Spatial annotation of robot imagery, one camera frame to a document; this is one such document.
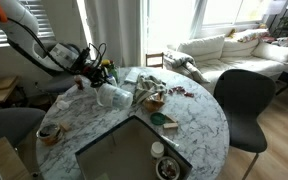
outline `robotic arm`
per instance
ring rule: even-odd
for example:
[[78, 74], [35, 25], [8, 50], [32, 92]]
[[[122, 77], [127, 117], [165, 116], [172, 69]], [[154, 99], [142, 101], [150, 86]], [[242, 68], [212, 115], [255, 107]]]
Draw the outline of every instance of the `robotic arm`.
[[[42, 68], [50, 75], [58, 74], [59, 71], [67, 71], [70, 74], [82, 74], [86, 76], [94, 86], [106, 82], [106, 73], [99, 68], [106, 45], [101, 44], [93, 63], [86, 63], [89, 56], [89, 48], [76, 54], [61, 44], [57, 44], [52, 51], [46, 50], [42, 42], [36, 36], [38, 34], [38, 23], [36, 17], [18, 0], [0, 0], [0, 29], [7, 35], [8, 43], [32, 63]], [[35, 52], [36, 43], [46, 53], [41, 57]]]
[[[34, 51], [36, 44], [34, 38], [22, 26], [26, 26], [35, 35], [38, 33], [38, 23], [36, 17], [17, 0], [0, 0], [0, 29], [5, 32], [8, 42], [13, 48], [25, 54], [44, 66], [54, 71], [63, 71], [58, 65], [51, 61], [48, 57], [42, 58]], [[77, 54], [70, 55], [72, 59], [76, 59]], [[57, 59], [63, 65], [69, 65], [65, 59]]]

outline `black chair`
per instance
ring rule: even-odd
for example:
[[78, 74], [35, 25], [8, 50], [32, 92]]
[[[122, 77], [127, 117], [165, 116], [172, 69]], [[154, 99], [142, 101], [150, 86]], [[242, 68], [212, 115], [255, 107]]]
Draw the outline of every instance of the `black chair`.
[[65, 93], [69, 88], [74, 85], [74, 76], [63, 72], [57, 76], [54, 76], [50, 81], [45, 84], [38, 85], [36, 83], [35, 87], [41, 92], [58, 95]]
[[[146, 54], [146, 67], [161, 67], [163, 69], [163, 63], [164, 63], [164, 53], [157, 53], [157, 54]], [[149, 65], [149, 59], [150, 58], [158, 58], [160, 57], [160, 63], [154, 62]]]
[[256, 153], [243, 179], [251, 171], [259, 153], [267, 148], [257, 117], [270, 104], [274, 94], [275, 83], [272, 79], [241, 69], [225, 71], [215, 86], [214, 97], [229, 125], [230, 145]]
[[16, 147], [36, 125], [45, 112], [33, 108], [7, 108], [0, 110], [0, 138], [6, 137]]

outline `small bowl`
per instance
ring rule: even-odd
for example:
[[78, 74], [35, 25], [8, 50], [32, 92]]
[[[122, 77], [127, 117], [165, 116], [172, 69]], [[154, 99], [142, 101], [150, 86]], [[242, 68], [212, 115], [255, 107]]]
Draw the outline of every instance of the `small bowl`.
[[36, 132], [36, 137], [47, 146], [56, 144], [62, 135], [62, 130], [57, 123], [47, 123]]
[[[163, 166], [166, 164], [169, 164], [171, 167], [170, 169], [173, 171], [173, 175], [171, 175], [171, 177], [167, 177], [165, 174], [163, 174]], [[157, 160], [155, 170], [157, 177], [160, 180], [177, 180], [180, 177], [180, 166], [175, 159], [169, 156], [164, 156]]]
[[165, 123], [165, 115], [160, 112], [151, 114], [150, 119], [154, 125], [163, 125]]

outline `round table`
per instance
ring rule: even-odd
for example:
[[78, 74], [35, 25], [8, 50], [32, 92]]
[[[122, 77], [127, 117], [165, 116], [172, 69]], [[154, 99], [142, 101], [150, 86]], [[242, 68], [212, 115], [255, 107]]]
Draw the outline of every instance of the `round table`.
[[[175, 149], [193, 166], [188, 179], [217, 177], [229, 147], [228, 124], [217, 101], [202, 86], [185, 76], [156, 68], [136, 68], [163, 80], [167, 88], [180, 85], [187, 92], [194, 93], [194, 98], [176, 93], [167, 95], [165, 105], [159, 110], [178, 120], [177, 131], [169, 133], [161, 126], [153, 125], [150, 113], [142, 105], [133, 105], [125, 110], [101, 107], [92, 89], [81, 91], [73, 86], [63, 98], [70, 103], [70, 107], [60, 110], [53, 104], [42, 122], [43, 125], [64, 121], [71, 126], [71, 130], [53, 146], [45, 146], [37, 140], [37, 162], [44, 179], [83, 179], [75, 152], [132, 115], [141, 118], [160, 135], [179, 144]], [[134, 93], [135, 85], [124, 82], [130, 70], [120, 69], [121, 81], [118, 86]]]

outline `jar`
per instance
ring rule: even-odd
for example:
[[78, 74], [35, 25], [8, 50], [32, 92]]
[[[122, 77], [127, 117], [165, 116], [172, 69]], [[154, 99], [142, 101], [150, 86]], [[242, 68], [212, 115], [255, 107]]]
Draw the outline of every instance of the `jar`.
[[36, 132], [36, 137], [46, 146], [56, 144], [62, 136], [63, 132], [57, 123], [47, 123]]
[[95, 92], [97, 93], [97, 103], [101, 106], [127, 109], [133, 102], [132, 93], [110, 84], [103, 84], [95, 89]]
[[158, 141], [152, 144], [151, 155], [153, 158], [153, 164], [155, 165], [157, 160], [164, 156], [164, 145]]

